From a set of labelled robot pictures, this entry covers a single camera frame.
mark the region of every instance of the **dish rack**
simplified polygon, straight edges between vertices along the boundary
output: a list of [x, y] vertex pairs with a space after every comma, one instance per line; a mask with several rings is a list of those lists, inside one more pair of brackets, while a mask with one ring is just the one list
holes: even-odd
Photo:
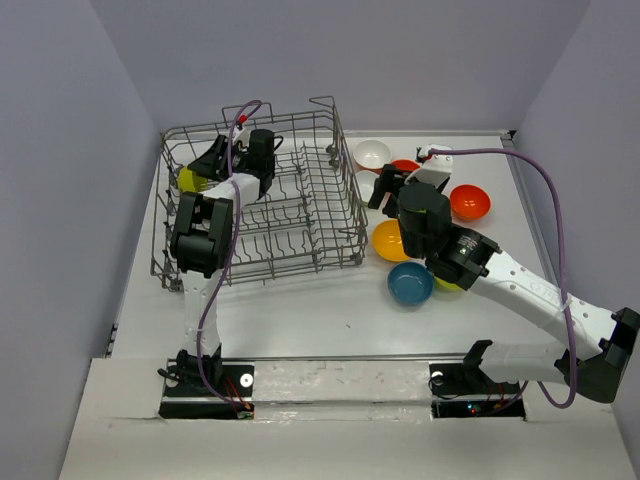
[[[228, 285], [275, 280], [329, 268], [360, 265], [367, 244], [351, 155], [333, 97], [309, 100], [315, 110], [274, 114], [264, 103], [246, 123], [283, 136], [276, 174], [267, 194], [242, 211]], [[151, 275], [163, 288], [180, 291], [176, 260], [169, 252], [180, 190], [180, 169], [228, 135], [240, 106], [222, 109], [223, 120], [172, 128], [162, 136], [155, 179]], [[210, 182], [207, 188], [215, 185]]]

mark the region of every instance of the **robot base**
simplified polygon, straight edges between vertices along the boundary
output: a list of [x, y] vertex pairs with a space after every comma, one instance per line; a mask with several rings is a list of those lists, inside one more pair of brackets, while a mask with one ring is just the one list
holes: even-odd
[[[162, 418], [238, 420], [253, 417], [253, 365], [225, 362], [219, 356], [204, 359], [205, 372], [214, 371], [209, 367], [215, 364], [215, 375], [209, 376], [209, 382], [217, 392], [225, 397], [230, 396], [238, 404], [231, 405], [215, 397], [204, 386], [197, 371], [197, 364], [195, 371], [185, 371], [184, 368], [178, 367], [179, 363], [183, 362], [180, 359], [169, 360], [167, 369], [159, 371], [165, 379], [158, 412]], [[250, 410], [241, 406], [245, 403], [250, 406]]]

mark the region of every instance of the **white table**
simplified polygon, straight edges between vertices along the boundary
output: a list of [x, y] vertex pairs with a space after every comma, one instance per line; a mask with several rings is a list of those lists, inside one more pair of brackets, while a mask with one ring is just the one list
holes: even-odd
[[[497, 136], [376, 137], [396, 157], [408, 158], [415, 146], [427, 143], [501, 146]], [[349, 144], [360, 140], [353, 135]], [[449, 188], [461, 183], [482, 186], [493, 201], [491, 213], [474, 228], [541, 274], [506, 158], [457, 158]], [[381, 220], [369, 212], [369, 232]], [[609, 406], [579, 398], [568, 411], [555, 410], [534, 386], [524, 396], [526, 422], [432, 420], [428, 361], [260, 360], [254, 421], [158, 418], [162, 379], [155, 371], [177, 352], [183, 326], [181, 296], [149, 276], [152, 228], [147, 218], [113, 357], [92, 363], [63, 480], [634, 478]], [[366, 255], [359, 268], [223, 289], [219, 322], [225, 354], [446, 354], [465, 352], [480, 338], [549, 339], [468, 293], [437, 292], [423, 307], [401, 308], [385, 287], [391, 265], [370, 247]], [[566, 390], [551, 389], [557, 398]], [[286, 400], [316, 403], [278, 403]]]
[[[395, 158], [414, 158], [419, 145], [454, 148], [502, 147], [498, 136], [376, 136]], [[350, 148], [362, 137], [348, 136]], [[500, 243], [521, 264], [542, 267], [504, 155], [457, 157], [445, 190], [464, 183], [484, 188], [490, 213], [472, 224]], [[149, 275], [153, 205], [140, 235], [122, 307], [114, 357], [174, 356], [183, 335], [183, 300], [160, 288]], [[367, 210], [368, 232], [386, 219]], [[223, 288], [218, 324], [226, 356], [297, 357], [465, 352], [479, 338], [532, 343], [551, 337], [489, 300], [472, 294], [436, 291], [417, 309], [395, 303], [386, 287], [393, 264], [367, 246], [363, 265], [320, 275], [308, 274]]]

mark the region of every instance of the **orange object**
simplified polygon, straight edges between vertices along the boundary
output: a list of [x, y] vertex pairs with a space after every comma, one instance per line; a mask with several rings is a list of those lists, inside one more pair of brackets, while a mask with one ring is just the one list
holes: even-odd
[[373, 249], [378, 255], [390, 262], [406, 262], [409, 257], [404, 253], [400, 225], [395, 218], [386, 220], [373, 231]]
[[466, 222], [484, 217], [491, 209], [489, 195], [475, 185], [460, 185], [449, 195], [451, 210]]
[[418, 162], [414, 162], [413, 160], [407, 160], [406, 158], [400, 158], [398, 160], [394, 160], [391, 162], [391, 165], [395, 165], [397, 168], [404, 172], [413, 172], [420, 168], [420, 164]]

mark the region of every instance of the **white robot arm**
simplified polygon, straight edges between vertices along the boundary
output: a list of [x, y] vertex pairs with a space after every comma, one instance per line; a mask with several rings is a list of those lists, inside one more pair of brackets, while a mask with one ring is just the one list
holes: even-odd
[[[225, 199], [235, 202], [236, 193], [231, 182], [235, 182], [240, 190], [240, 209], [253, 203], [260, 197], [260, 180], [247, 173], [236, 173], [231, 178], [215, 187], [201, 192], [206, 200]], [[222, 269], [215, 270], [209, 277], [197, 270], [187, 270], [182, 273], [182, 285], [184, 287], [185, 322], [182, 350], [189, 355], [196, 355], [198, 325], [200, 318], [213, 290], [220, 281]], [[212, 356], [220, 348], [220, 336], [217, 326], [217, 300], [214, 300], [207, 312], [202, 327], [202, 354]]]
[[[431, 149], [438, 155], [429, 155]], [[564, 310], [570, 305], [578, 359], [578, 389], [595, 401], [614, 400], [640, 329], [640, 315], [625, 308], [616, 313], [569, 295], [563, 305], [557, 287], [538, 277], [484, 235], [452, 223], [449, 199], [441, 192], [453, 169], [448, 148], [418, 149], [421, 168], [407, 174], [383, 168], [368, 202], [377, 209], [391, 193], [383, 212], [397, 218], [405, 253], [425, 259], [437, 277], [490, 298], [556, 339], [548, 345], [476, 342], [463, 364], [491, 382], [569, 383], [568, 333]]]
[[[270, 130], [249, 131], [238, 125], [233, 148], [229, 149], [227, 137], [220, 135], [209, 150], [184, 167], [218, 184], [203, 192], [183, 192], [180, 196], [170, 250], [184, 286], [185, 332], [175, 369], [160, 371], [167, 378], [201, 383], [201, 366], [210, 385], [217, 386], [222, 378], [215, 299], [205, 318], [203, 315], [233, 255], [234, 224], [240, 228], [239, 219], [234, 219], [238, 207], [235, 202], [239, 198], [241, 211], [271, 187], [275, 175], [275, 138]], [[229, 161], [228, 150], [232, 152]], [[233, 172], [230, 177], [229, 162]]]

